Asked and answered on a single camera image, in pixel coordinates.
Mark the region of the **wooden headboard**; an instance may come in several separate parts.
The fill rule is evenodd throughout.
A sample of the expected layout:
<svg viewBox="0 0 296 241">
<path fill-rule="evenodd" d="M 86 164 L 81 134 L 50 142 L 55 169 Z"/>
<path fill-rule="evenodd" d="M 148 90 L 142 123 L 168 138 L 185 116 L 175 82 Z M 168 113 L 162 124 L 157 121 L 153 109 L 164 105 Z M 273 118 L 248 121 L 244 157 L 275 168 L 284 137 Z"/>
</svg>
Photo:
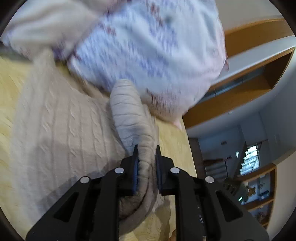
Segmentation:
<svg viewBox="0 0 296 241">
<path fill-rule="evenodd" d="M 193 128 L 270 92 L 286 71 L 295 46 L 285 19 L 249 23 L 226 31 L 229 69 L 183 117 Z"/>
</svg>

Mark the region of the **yellow orange patterned bedsheet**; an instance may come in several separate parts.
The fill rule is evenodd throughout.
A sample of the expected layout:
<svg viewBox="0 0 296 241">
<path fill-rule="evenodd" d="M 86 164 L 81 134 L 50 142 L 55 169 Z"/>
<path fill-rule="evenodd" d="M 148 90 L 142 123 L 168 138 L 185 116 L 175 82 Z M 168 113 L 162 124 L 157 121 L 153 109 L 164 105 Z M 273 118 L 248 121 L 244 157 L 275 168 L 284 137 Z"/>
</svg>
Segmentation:
<svg viewBox="0 0 296 241">
<path fill-rule="evenodd" d="M 31 63 L 1 57 L 1 220 L 17 240 L 25 238 L 31 225 L 20 213 L 20 202 L 12 186 L 10 137 L 15 106 Z M 174 164 L 196 176 L 196 170 L 185 130 L 157 120 L 161 153 L 172 158 Z M 165 198 L 167 206 L 152 212 L 133 232 L 120 240 L 169 240 L 176 228 L 175 199 Z"/>
</svg>

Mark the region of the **stair railing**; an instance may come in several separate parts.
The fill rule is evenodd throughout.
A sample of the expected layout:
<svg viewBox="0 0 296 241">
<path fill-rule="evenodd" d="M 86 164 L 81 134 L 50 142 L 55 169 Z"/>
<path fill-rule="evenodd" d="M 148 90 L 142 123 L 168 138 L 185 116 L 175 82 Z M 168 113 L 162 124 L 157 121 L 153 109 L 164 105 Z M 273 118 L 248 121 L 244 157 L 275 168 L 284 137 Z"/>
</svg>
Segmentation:
<svg viewBox="0 0 296 241">
<path fill-rule="evenodd" d="M 205 159 L 203 166 L 206 176 L 212 176 L 220 182 L 225 179 L 236 179 L 260 168 L 260 149 L 266 140 L 247 145 L 244 142 L 242 150 L 235 157 L 228 155 L 224 158 Z"/>
</svg>

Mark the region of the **beige cable knit sweater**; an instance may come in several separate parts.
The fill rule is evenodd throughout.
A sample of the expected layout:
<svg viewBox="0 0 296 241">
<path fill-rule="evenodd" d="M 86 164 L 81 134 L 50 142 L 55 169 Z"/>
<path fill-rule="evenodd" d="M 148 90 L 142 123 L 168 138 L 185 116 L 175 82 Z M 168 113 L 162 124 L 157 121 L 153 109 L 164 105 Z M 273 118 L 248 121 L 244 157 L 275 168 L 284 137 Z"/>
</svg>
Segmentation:
<svg viewBox="0 0 296 241">
<path fill-rule="evenodd" d="M 41 216 L 81 177 L 101 177 L 138 146 L 138 187 L 119 202 L 119 233 L 138 232 L 163 204 L 154 156 L 159 130 L 129 80 L 110 96 L 83 92 L 62 73 L 51 50 L 34 59 L 13 123 L 11 169 L 19 202 L 16 230 L 25 237 Z"/>
</svg>

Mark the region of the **wooden bookshelf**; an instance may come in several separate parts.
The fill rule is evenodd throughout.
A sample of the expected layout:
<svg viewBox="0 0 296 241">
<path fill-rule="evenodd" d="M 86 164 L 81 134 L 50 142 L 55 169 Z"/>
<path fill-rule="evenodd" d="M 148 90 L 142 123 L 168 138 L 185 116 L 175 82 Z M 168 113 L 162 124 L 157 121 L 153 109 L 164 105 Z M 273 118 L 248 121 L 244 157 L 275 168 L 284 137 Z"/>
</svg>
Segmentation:
<svg viewBox="0 0 296 241">
<path fill-rule="evenodd" d="M 275 202 L 276 165 L 269 163 L 249 174 L 239 175 L 235 180 L 249 188 L 249 198 L 243 205 L 264 228 L 267 228 Z"/>
</svg>

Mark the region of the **floral white pillow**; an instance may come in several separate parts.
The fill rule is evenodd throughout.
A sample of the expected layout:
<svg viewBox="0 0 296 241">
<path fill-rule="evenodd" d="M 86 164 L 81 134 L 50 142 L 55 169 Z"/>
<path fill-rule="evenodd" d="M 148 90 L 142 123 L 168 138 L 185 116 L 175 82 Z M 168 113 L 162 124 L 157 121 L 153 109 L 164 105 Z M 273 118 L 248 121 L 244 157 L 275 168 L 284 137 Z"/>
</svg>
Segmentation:
<svg viewBox="0 0 296 241">
<path fill-rule="evenodd" d="M 175 126 L 227 64 L 215 1 L 25 1 L 1 42 L 28 59 L 50 48 L 106 92 L 128 79 Z"/>
</svg>

